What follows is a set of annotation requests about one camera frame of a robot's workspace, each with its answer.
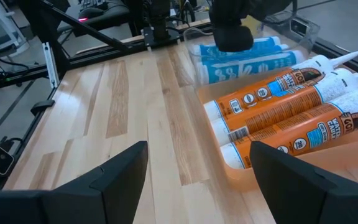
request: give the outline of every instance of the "gray floor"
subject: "gray floor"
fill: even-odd
[[[298,0],[298,2],[299,14],[321,26],[319,33],[321,38],[350,51],[358,50],[358,1]],[[15,17],[20,26],[24,26],[27,22],[22,16],[22,14],[17,13]],[[208,13],[197,14],[198,19],[206,17],[208,17]],[[102,32],[117,39],[125,39],[131,36],[129,27],[126,24],[120,27],[112,27]],[[13,60],[19,63],[34,61],[44,63],[39,39],[36,37],[29,42],[30,49],[14,57]],[[71,35],[63,46],[70,55],[74,55],[79,50],[100,44],[100,41],[90,36],[74,37],[74,35]],[[22,95],[22,98],[0,126],[0,139],[5,135],[10,138],[21,138],[33,120],[33,116],[30,113],[31,107],[34,103],[45,100],[50,91],[51,89],[46,79],[38,79],[33,83],[27,82],[22,87],[9,86],[0,89],[0,120],[6,114],[8,108],[12,108],[12,105],[15,105],[14,102]]]

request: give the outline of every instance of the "wooden table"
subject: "wooden table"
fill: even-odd
[[[146,140],[134,223],[274,223],[256,183],[229,188],[193,75],[184,45],[69,71],[4,189],[54,189]]]

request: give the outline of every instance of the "orange caulk tube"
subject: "orange caulk tube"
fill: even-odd
[[[358,73],[339,68],[318,83],[307,81],[257,102],[242,113],[216,119],[211,122],[212,129],[223,146],[357,89]]]
[[[205,112],[210,121],[225,115],[239,114],[248,106],[253,106],[258,101],[266,100],[278,92],[309,80],[318,82],[324,78],[324,73],[331,72],[338,65],[356,56],[358,56],[358,52],[330,60],[323,55],[317,55],[265,80],[247,85],[239,91],[204,104]]]
[[[346,93],[292,118],[221,147],[225,162],[235,169],[250,168],[250,145],[261,141],[297,156],[358,129],[358,90]]]

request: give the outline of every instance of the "barcode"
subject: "barcode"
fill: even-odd
[[[248,129],[247,127],[244,127],[244,128],[240,128],[240,129],[237,129],[233,132],[230,132],[229,133],[229,139],[230,141],[235,141],[237,139],[240,139],[242,137],[245,137],[247,136],[249,133],[248,133]]]

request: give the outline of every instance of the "orange label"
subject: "orange label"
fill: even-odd
[[[321,105],[319,92],[313,87],[314,81],[298,85],[245,108],[244,113],[225,115],[224,121],[229,129],[229,139],[235,141],[315,106]]]
[[[225,116],[240,114],[248,106],[254,106],[258,101],[268,100],[272,95],[292,88],[309,80],[320,81],[324,73],[314,68],[287,69],[265,80],[246,86],[216,100],[221,113]]]
[[[326,141],[336,139],[358,129],[358,113],[342,113],[334,105],[325,103],[290,119],[235,141],[234,144],[246,165],[252,141],[262,141],[269,146],[293,156],[304,154]]]

